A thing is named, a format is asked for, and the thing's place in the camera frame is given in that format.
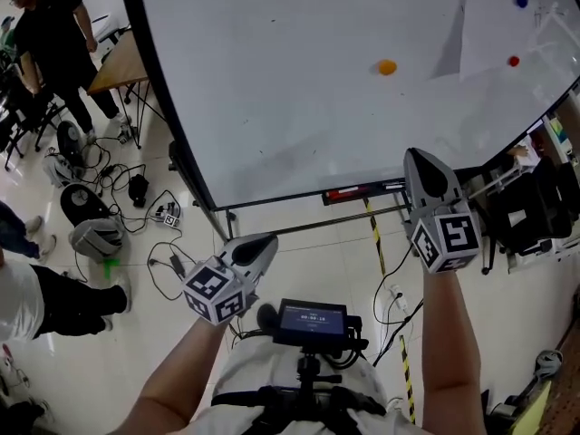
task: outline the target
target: tile floor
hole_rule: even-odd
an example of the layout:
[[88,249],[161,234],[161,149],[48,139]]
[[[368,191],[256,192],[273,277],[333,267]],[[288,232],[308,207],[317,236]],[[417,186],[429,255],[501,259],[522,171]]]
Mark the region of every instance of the tile floor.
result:
[[[87,104],[100,135],[112,135],[114,131],[105,130],[107,121],[104,116],[91,101]],[[135,102],[129,108],[135,117]],[[54,137],[43,142],[44,150],[49,142],[54,143]],[[200,210],[192,206],[192,198],[179,175],[168,170],[170,142],[167,125],[150,111],[145,111],[142,150],[137,150],[132,144],[120,146],[114,140],[104,140],[102,144],[111,151],[111,163],[147,165],[149,203],[164,189],[175,195],[183,209],[183,238],[177,243],[194,259],[203,259],[219,248],[219,239]],[[0,199],[14,208],[22,219],[43,215],[46,221],[44,234],[54,233],[59,237],[58,247],[48,266],[57,271],[77,273],[74,253],[67,243],[67,235],[73,226],[61,211],[60,190],[52,187],[42,172],[42,156],[42,152],[37,154],[29,147],[24,159],[14,160],[15,167],[11,172],[0,171]],[[98,153],[93,150],[91,163],[97,159]],[[111,203],[107,190],[103,199]],[[118,194],[118,201],[126,216],[142,216],[143,210],[133,208],[124,192]],[[382,208],[392,204],[392,198],[374,198],[372,204],[375,208]],[[328,208],[319,198],[303,198],[237,210],[235,230],[247,234],[342,217],[363,210],[361,202]],[[396,213],[378,217],[388,269],[399,264],[407,249],[400,221]],[[9,343],[17,365],[31,382],[29,390],[17,389],[16,395],[24,397],[30,394],[49,402],[54,420],[47,421],[47,427],[62,434],[82,435],[104,433],[117,427],[147,377],[196,321],[197,317],[182,298],[169,302],[159,294],[146,266],[152,246],[174,236],[171,229],[150,222],[142,233],[129,237],[130,243],[120,252],[119,259],[132,279],[133,310],[130,314],[114,317],[111,332],[81,338],[50,334],[31,343]],[[156,257],[167,260],[169,255],[160,248]],[[102,266],[95,265],[88,258],[78,256],[78,264],[93,285],[110,282],[104,279]],[[537,266],[507,275],[506,260],[499,256],[496,268],[489,276],[480,274],[481,260],[460,271],[460,281],[481,350],[482,388],[492,390],[494,403],[511,393],[520,392],[530,379],[537,353],[554,347],[559,341],[568,324],[571,295],[578,285],[577,264],[577,258],[569,258],[559,264]],[[159,287],[167,295],[178,295],[178,279],[162,266],[153,269]],[[275,304],[282,297],[290,297],[347,305],[351,314],[362,317],[363,333],[370,341],[367,356],[373,357],[379,352],[386,332],[372,319],[372,297],[380,279],[370,225],[367,220],[358,220],[282,236],[280,252],[258,287],[258,293],[262,302]],[[419,261],[410,257],[396,275],[387,279],[385,287],[400,285],[410,308],[413,308],[421,300],[421,282]],[[378,311],[390,302],[390,294],[385,288],[379,296]],[[395,309],[392,319],[400,317]],[[245,330],[256,326],[254,311],[242,321]],[[419,313],[412,328],[408,326],[405,330],[409,339],[419,420],[423,400],[421,321]],[[204,404],[209,402],[219,370],[230,353],[231,342],[232,335],[228,334],[210,378]],[[14,375],[2,364],[0,370],[13,382],[10,379]],[[378,372],[389,397],[404,395],[398,342],[384,356]]]

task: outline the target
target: whiteboard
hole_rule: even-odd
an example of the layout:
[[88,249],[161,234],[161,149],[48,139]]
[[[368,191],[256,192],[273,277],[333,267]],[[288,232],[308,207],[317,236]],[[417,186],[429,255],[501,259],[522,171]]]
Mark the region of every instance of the whiteboard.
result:
[[[463,80],[469,0],[143,3],[217,207],[398,178],[409,147],[455,169],[482,165],[580,76],[574,0],[509,5],[534,19],[542,9],[533,49],[518,53],[517,68],[507,52],[505,64]],[[479,38],[510,41],[500,26],[485,24]],[[398,64],[395,74],[376,72],[381,59]]]

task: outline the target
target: whiteboard frame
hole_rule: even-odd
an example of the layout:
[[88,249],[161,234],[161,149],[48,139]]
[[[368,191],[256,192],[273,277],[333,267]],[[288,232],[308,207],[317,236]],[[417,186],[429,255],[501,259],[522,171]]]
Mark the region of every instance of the whiteboard frame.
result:
[[[578,9],[580,9],[580,0],[575,0]],[[189,190],[193,194],[194,198],[198,202],[202,211],[206,214],[208,219],[210,220],[212,226],[216,229],[218,234],[222,237],[225,233],[223,231],[223,227],[219,224],[215,215],[211,214],[216,211],[229,211],[230,209],[234,208],[243,208],[243,207],[250,207],[255,205],[262,205],[265,203],[273,203],[276,201],[282,201],[287,199],[293,198],[304,198],[304,197],[311,197],[316,195],[323,195],[328,191],[331,190],[340,190],[340,189],[348,189],[352,187],[352,185],[345,186],[342,188],[328,188],[323,190],[315,190],[312,192],[297,194],[297,195],[287,195],[278,198],[269,198],[264,200],[258,201],[250,201],[246,203],[235,204],[231,206],[224,206],[218,207],[209,192],[208,185],[203,178],[201,170],[196,162],[196,159],[193,155],[191,147],[189,146],[189,142],[186,138],[185,132],[181,126],[179,121],[179,116],[175,109],[175,105],[173,104],[173,100],[169,94],[169,88],[165,81],[165,76],[161,69],[160,60],[157,55],[157,50],[155,48],[155,44],[153,43],[152,34],[150,31],[149,21],[146,16],[145,5],[143,0],[124,0],[125,7],[127,10],[127,14],[129,16],[130,24],[132,26],[132,30],[135,36],[135,40],[137,42],[137,46],[140,52],[141,59],[145,66],[145,69],[150,77],[150,81],[153,84],[155,94],[157,100],[159,102],[159,106],[163,111],[166,119],[167,124],[169,125],[169,129],[173,134],[175,139],[174,145],[174,156],[179,157],[180,161],[180,173],[182,174],[182,178],[185,180],[186,185],[188,186]],[[539,118],[534,121],[533,123],[539,121],[542,117],[546,114],[551,112],[553,109],[559,105],[566,95],[580,82],[580,77],[576,78],[576,80],[562,93],[562,95],[558,98],[558,100],[550,106],[543,114],[539,116]],[[516,143],[522,140],[527,133],[527,129],[529,129],[531,124],[528,124],[525,128],[523,128],[521,134],[519,134],[514,140],[509,143],[499,154],[504,153],[505,151],[512,148]],[[463,171],[470,172],[471,170],[476,171],[476,169],[481,169],[486,166],[486,163],[482,163],[481,166],[478,168],[473,169],[462,169]],[[401,179],[388,179],[380,182],[361,182],[358,185],[377,185],[377,184],[384,184],[384,183],[401,183]]]

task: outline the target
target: black strap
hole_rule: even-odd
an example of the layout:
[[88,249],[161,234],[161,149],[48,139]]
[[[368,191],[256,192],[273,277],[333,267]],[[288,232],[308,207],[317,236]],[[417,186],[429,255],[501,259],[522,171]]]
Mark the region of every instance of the black strap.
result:
[[320,421],[336,435],[360,435],[356,421],[347,410],[365,411],[369,414],[384,416],[386,410],[373,398],[350,391],[344,387],[333,387],[330,391],[329,404],[315,411],[318,419],[301,417],[296,408],[297,389],[280,387],[262,387],[258,391],[239,391],[223,393],[216,396],[212,406],[226,404],[253,408],[264,406],[264,412],[253,422],[244,435],[276,435],[292,421]]

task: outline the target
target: power strip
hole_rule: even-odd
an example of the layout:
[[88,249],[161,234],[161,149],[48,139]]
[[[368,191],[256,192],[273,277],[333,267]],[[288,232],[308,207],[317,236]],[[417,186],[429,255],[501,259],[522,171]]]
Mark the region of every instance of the power strip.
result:
[[389,291],[393,298],[395,298],[395,303],[397,307],[407,314],[407,310],[409,309],[409,305],[407,304],[407,299],[405,295],[402,293],[401,288],[397,284],[393,284],[389,287]]

